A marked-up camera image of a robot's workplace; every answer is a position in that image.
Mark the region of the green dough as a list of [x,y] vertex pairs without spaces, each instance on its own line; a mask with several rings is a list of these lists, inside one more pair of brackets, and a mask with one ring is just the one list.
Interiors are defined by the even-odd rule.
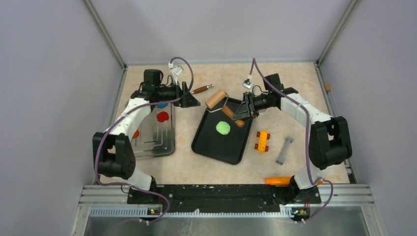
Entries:
[[231,131],[230,125],[225,121],[219,121],[215,126],[215,129],[221,135],[228,135]]

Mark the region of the wooden dough roller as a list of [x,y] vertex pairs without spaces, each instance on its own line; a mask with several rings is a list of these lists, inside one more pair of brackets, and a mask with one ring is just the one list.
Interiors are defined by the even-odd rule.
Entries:
[[233,120],[233,117],[234,117],[235,113],[227,105],[229,98],[230,97],[225,90],[219,89],[208,100],[206,100],[206,102],[205,102],[206,110],[210,113],[214,113],[214,112],[217,112],[217,111],[222,111],[238,127],[242,128],[242,127],[244,127],[245,122],[241,119]]

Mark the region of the black baking tray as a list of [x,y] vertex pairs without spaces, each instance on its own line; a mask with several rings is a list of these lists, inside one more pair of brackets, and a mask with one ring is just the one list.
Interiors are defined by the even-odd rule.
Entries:
[[[221,134],[216,126],[226,122],[230,127],[228,134]],[[194,153],[231,165],[241,162],[252,126],[252,120],[238,127],[222,111],[210,113],[205,111],[197,128],[191,149]]]

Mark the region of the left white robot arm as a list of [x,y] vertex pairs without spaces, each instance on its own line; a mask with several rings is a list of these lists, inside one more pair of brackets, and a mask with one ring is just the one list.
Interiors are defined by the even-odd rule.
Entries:
[[105,131],[92,138],[94,170],[97,176],[112,177],[118,183],[139,188],[139,197],[145,203],[157,199],[158,191],[152,186],[152,176],[136,166],[131,140],[142,121],[162,104],[176,107],[198,107],[200,102],[191,94],[186,82],[163,85],[163,72],[146,69],[144,80],[134,91],[117,120]]

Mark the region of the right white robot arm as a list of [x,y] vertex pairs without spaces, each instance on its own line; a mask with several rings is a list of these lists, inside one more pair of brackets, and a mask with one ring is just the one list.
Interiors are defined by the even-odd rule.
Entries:
[[352,156],[352,145],[347,120],[321,112],[302,98],[292,87],[285,88],[277,73],[264,78],[265,93],[243,94],[243,101],[233,120],[256,118],[261,110],[276,107],[292,116],[306,129],[306,164],[292,177],[289,198],[301,203],[308,197],[308,189],[315,186],[336,165]]

